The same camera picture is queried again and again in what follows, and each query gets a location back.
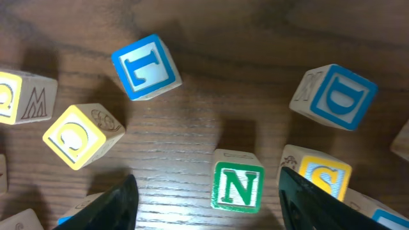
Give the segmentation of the blue I block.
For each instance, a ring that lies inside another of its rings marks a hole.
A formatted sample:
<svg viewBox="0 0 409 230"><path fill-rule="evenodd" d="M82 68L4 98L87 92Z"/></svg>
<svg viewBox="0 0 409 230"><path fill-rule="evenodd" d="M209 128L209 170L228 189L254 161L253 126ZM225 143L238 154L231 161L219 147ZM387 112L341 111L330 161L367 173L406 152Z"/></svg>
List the blue I block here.
<svg viewBox="0 0 409 230"><path fill-rule="evenodd" d="M61 218L58 219L57 225L61 225L68 219L72 218L75 214L83 210L85 207L87 207L89 204L91 204L95 199L97 199L99 196L101 196L103 192L97 193L97 194L91 194L86 196L81 202L78 204L75 204L71 209L69 209Z"/></svg>

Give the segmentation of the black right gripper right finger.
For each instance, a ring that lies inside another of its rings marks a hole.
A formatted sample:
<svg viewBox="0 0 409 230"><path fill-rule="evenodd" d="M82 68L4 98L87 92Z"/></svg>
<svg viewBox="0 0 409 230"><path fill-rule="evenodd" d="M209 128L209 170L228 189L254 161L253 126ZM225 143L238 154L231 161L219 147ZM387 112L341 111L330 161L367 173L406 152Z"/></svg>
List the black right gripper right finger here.
<svg viewBox="0 0 409 230"><path fill-rule="evenodd" d="M279 198L286 229L389 230L332 197L289 167L282 167Z"/></svg>

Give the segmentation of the blue 5 block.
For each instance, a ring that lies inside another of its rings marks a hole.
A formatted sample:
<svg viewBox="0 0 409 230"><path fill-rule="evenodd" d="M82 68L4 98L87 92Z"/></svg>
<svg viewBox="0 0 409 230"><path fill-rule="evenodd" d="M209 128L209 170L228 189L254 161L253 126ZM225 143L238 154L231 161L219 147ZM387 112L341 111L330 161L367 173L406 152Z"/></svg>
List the blue 5 block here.
<svg viewBox="0 0 409 230"><path fill-rule="evenodd" d="M385 204L348 188L344 203L354 210L393 230L408 230L408 219Z"/></svg>

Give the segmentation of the blue L block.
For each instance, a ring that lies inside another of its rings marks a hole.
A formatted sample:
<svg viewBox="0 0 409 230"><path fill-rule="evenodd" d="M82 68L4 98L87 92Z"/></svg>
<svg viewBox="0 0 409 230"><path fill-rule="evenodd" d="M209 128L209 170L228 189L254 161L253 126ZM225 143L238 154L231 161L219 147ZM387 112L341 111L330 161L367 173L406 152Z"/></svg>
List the blue L block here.
<svg viewBox="0 0 409 230"><path fill-rule="evenodd" d="M131 101L150 100L182 85L172 55L157 34L113 52L111 60Z"/></svg>

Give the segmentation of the blue d block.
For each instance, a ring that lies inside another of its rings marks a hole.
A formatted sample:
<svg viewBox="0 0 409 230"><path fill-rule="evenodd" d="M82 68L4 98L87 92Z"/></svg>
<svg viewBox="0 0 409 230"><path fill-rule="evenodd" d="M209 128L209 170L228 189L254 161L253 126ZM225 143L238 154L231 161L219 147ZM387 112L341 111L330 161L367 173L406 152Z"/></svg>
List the blue d block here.
<svg viewBox="0 0 409 230"><path fill-rule="evenodd" d="M305 72L289 108L322 125L354 131L377 92L370 80L330 64Z"/></svg>
<svg viewBox="0 0 409 230"><path fill-rule="evenodd" d="M408 161L409 158L409 141L408 141L409 121L407 121L399 131L392 144L391 152Z"/></svg>

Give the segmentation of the green N block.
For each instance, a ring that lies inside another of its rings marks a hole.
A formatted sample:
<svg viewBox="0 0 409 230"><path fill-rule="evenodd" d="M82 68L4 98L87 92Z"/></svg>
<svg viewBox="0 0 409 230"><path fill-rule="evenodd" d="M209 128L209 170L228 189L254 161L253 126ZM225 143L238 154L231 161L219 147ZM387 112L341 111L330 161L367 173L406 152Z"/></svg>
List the green N block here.
<svg viewBox="0 0 409 230"><path fill-rule="evenodd" d="M265 168L255 154L216 149L213 156L211 207L240 213L258 213Z"/></svg>

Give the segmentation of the yellow block far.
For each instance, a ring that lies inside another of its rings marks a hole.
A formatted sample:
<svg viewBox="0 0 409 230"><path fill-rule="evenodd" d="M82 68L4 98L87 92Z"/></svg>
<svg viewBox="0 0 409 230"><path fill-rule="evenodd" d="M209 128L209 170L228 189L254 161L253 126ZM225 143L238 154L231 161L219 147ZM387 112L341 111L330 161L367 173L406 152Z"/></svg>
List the yellow block far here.
<svg viewBox="0 0 409 230"><path fill-rule="evenodd" d="M58 82L19 70L1 69L1 123L18 125L51 119Z"/></svg>

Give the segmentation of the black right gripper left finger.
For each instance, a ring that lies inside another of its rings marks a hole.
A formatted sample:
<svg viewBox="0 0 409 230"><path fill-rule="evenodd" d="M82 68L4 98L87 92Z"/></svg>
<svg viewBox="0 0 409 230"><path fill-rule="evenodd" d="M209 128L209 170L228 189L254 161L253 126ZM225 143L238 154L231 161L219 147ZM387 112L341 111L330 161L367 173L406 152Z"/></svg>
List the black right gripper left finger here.
<svg viewBox="0 0 409 230"><path fill-rule="evenodd" d="M129 174L55 230L134 230L139 204L135 176Z"/></svg>

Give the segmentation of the yellow G block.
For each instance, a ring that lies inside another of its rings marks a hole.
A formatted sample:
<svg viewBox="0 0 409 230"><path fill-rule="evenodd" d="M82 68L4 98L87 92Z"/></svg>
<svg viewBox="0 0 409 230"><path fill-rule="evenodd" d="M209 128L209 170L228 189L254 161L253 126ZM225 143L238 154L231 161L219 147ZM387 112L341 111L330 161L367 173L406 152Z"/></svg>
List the yellow G block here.
<svg viewBox="0 0 409 230"><path fill-rule="evenodd" d="M44 143L71 169L104 156L125 134L125 127L101 104L71 105L44 133Z"/></svg>

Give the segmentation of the blue D block right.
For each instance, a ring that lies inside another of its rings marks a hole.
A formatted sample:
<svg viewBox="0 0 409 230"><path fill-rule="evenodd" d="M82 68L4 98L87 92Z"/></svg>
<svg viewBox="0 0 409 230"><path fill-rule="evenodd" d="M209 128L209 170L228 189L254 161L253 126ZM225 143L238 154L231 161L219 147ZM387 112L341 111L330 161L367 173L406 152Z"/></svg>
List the blue D block right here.
<svg viewBox="0 0 409 230"><path fill-rule="evenodd" d="M391 152L408 161L409 158L409 141L408 141L409 121L407 121L399 131L392 144Z"/></svg>

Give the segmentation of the yellow S block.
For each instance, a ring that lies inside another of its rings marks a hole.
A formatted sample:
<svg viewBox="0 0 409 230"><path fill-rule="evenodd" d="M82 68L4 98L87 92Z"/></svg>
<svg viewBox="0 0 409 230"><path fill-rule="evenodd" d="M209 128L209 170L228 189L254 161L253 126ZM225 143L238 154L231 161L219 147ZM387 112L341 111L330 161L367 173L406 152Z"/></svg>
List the yellow S block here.
<svg viewBox="0 0 409 230"><path fill-rule="evenodd" d="M339 201L344 201L351 165L322 151L287 144L277 171L277 185L283 167L289 167Z"/></svg>

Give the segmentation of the blue T block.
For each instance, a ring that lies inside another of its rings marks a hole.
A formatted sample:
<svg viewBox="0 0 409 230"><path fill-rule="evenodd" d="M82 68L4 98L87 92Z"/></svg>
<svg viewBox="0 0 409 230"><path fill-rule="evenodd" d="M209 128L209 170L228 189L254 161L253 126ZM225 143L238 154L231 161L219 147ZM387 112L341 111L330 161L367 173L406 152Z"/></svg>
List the blue T block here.
<svg viewBox="0 0 409 230"><path fill-rule="evenodd" d="M33 209L26 209L1 221L1 230L44 230Z"/></svg>

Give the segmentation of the wooden block left edge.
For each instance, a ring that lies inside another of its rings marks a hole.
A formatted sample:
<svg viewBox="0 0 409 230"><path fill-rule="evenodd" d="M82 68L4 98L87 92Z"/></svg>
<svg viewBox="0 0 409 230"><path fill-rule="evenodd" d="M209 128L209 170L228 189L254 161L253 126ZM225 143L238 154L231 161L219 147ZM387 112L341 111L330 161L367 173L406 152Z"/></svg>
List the wooden block left edge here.
<svg viewBox="0 0 409 230"><path fill-rule="evenodd" d="M8 190L6 157L0 154L0 194L3 195Z"/></svg>

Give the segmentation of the blue D block left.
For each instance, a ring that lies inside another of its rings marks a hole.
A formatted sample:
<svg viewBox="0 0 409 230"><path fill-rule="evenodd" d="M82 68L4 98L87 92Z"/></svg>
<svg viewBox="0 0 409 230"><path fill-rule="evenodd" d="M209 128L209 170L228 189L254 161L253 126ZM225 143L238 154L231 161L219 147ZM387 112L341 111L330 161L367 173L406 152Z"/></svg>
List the blue D block left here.
<svg viewBox="0 0 409 230"><path fill-rule="evenodd" d="M305 72L289 108L322 125L354 131L377 92L370 80L330 64Z"/></svg>

